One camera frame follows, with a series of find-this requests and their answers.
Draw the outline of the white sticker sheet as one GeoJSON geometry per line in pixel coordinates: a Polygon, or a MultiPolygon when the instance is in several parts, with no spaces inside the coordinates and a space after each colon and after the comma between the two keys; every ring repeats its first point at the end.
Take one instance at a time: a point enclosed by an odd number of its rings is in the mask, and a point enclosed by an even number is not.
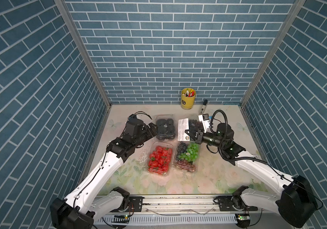
{"type": "Polygon", "coordinates": [[[178,129],[178,134],[177,134],[178,141],[179,142],[188,142],[188,141],[185,141],[185,139],[184,139],[184,135],[185,135],[184,131],[186,129],[189,129],[189,119],[185,118],[185,119],[178,120],[177,129],[178,129]]]}

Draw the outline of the clear box of blackberries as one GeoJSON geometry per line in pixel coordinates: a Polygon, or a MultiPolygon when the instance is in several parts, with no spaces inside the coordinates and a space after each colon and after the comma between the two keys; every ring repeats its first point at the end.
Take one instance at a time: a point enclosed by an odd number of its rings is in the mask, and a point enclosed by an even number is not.
{"type": "Polygon", "coordinates": [[[176,125],[172,114],[157,115],[155,117],[157,126],[157,139],[160,141],[174,140],[176,137],[176,125]]]}

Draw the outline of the clear box of red berries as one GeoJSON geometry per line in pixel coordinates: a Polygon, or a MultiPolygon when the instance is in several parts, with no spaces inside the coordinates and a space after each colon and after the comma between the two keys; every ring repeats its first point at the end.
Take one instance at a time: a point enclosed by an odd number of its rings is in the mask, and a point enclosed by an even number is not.
{"type": "Polygon", "coordinates": [[[172,162],[174,146],[166,142],[154,142],[148,154],[147,171],[165,176],[172,162]]]}

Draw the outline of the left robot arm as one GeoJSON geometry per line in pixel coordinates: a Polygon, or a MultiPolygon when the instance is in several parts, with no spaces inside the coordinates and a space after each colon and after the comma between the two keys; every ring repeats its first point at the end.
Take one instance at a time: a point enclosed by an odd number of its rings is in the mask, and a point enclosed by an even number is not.
{"type": "Polygon", "coordinates": [[[107,196],[96,196],[111,176],[144,143],[157,135],[157,126],[145,124],[138,118],[145,112],[130,115],[121,135],[111,141],[106,153],[88,176],[64,199],[56,198],[50,205],[52,226],[56,229],[92,229],[95,222],[111,211],[126,211],[125,220],[134,214],[130,193],[120,187],[107,196]]]}

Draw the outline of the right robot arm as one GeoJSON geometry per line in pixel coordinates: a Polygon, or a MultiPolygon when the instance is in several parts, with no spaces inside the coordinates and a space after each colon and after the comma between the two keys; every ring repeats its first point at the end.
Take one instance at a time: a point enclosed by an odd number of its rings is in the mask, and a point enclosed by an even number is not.
{"type": "Polygon", "coordinates": [[[231,203],[231,207],[237,211],[250,208],[269,210],[279,214],[295,228],[302,228],[316,211],[323,208],[323,202],[314,195],[306,178],[276,170],[237,144],[224,111],[216,110],[212,116],[201,114],[198,119],[199,124],[191,123],[188,118],[178,121],[179,141],[216,147],[223,160],[249,172],[274,191],[274,194],[270,194],[241,186],[232,193],[231,199],[222,196],[214,198],[219,207],[226,208],[231,203]]]}

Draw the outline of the clear box of dark grapes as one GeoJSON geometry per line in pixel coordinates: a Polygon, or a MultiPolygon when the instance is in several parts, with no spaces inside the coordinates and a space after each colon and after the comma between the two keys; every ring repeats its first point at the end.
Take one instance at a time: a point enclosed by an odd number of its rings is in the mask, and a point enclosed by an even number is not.
{"type": "Polygon", "coordinates": [[[192,114],[189,116],[189,133],[196,135],[198,130],[204,132],[203,124],[199,121],[198,115],[192,114]]]}

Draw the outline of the clear box of mixed grapes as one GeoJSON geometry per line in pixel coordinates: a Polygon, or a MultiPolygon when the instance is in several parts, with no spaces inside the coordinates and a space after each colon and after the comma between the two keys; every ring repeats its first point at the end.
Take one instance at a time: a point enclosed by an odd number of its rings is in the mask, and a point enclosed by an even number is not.
{"type": "Polygon", "coordinates": [[[176,148],[174,165],[186,172],[195,172],[199,158],[200,145],[192,142],[179,142],[176,148]]]}

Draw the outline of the yellow pen cup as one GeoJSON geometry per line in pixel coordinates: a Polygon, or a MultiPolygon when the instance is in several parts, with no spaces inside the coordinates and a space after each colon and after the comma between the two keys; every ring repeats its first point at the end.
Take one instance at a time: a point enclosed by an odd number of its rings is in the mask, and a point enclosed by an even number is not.
{"type": "Polygon", "coordinates": [[[184,88],[181,91],[181,108],[184,109],[184,110],[190,110],[194,106],[196,95],[194,97],[185,97],[185,96],[183,96],[183,92],[186,89],[187,88],[184,88]]]}

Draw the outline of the red markers in cup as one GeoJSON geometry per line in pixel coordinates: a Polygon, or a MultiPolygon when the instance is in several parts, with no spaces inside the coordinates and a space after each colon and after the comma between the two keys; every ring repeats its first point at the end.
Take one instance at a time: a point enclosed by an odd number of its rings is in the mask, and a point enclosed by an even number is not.
{"type": "Polygon", "coordinates": [[[196,95],[196,92],[194,89],[189,89],[187,88],[186,90],[184,90],[183,92],[183,96],[185,97],[194,97],[196,95]]]}

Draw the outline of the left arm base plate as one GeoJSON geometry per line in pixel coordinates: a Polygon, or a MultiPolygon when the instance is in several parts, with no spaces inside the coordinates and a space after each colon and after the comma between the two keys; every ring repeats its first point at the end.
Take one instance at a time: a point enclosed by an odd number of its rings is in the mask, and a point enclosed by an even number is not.
{"type": "Polygon", "coordinates": [[[144,197],[142,196],[130,196],[124,198],[120,207],[116,210],[117,212],[141,212],[143,206],[144,197]]]}

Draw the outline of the aluminium mounting rail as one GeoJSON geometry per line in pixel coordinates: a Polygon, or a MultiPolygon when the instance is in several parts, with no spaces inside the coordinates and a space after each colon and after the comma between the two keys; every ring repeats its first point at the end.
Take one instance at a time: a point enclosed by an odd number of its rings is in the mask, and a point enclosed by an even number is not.
{"type": "MultiPolygon", "coordinates": [[[[301,210],[301,200],[296,197],[295,192],[284,191],[281,196],[272,195],[266,192],[260,192],[248,187],[241,187],[235,193],[234,197],[239,197],[247,206],[257,207],[258,209],[269,210],[278,213],[284,218],[290,214],[298,214],[301,210]]],[[[148,197],[143,200],[142,209],[147,211],[166,210],[170,214],[176,211],[195,211],[195,209],[211,208],[217,205],[213,202],[215,197],[196,196],[196,197],[148,197]]]]}

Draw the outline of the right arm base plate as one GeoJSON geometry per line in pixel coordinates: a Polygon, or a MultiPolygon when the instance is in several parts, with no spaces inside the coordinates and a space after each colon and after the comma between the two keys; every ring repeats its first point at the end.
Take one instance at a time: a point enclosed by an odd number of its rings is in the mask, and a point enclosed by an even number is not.
{"type": "Polygon", "coordinates": [[[219,206],[220,211],[258,211],[257,207],[247,206],[239,197],[217,196],[213,202],[219,206]]]}

